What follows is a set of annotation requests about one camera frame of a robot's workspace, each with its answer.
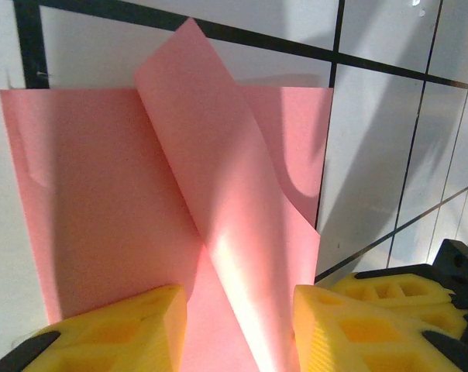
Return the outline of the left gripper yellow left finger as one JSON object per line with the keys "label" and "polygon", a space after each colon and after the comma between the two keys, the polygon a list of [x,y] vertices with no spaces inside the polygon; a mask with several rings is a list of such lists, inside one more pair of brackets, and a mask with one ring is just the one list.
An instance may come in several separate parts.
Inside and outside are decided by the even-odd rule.
{"label": "left gripper yellow left finger", "polygon": [[0,372],[179,372],[187,298],[166,285],[41,329]]}

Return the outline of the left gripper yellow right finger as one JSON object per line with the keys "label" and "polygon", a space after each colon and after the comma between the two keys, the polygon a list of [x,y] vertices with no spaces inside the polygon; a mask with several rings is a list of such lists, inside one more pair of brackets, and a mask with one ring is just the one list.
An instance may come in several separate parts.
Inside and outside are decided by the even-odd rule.
{"label": "left gripper yellow right finger", "polygon": [[468,372],[468,346],[440,328],[312,285],[293,296],[301,372]]}

